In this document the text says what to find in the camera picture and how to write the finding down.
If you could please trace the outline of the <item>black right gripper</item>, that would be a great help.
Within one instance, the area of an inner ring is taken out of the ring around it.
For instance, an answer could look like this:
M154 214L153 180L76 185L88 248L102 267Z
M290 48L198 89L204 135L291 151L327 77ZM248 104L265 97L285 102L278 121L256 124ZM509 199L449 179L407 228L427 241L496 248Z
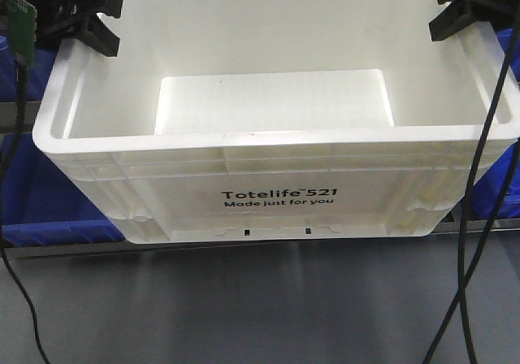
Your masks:
M494 30L513 25L519 0L436 0L451 2L429 24L432 41L443 41L477 22L488 22Z

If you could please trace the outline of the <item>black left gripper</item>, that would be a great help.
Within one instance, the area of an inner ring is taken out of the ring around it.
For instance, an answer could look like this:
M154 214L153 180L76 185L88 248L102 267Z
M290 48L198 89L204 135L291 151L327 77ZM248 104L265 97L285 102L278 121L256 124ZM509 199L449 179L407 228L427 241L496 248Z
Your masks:
M124 0L24 0L36 9L36 47L57 51L77 40L106 57L116 57L120 39L95 14L118 19Z

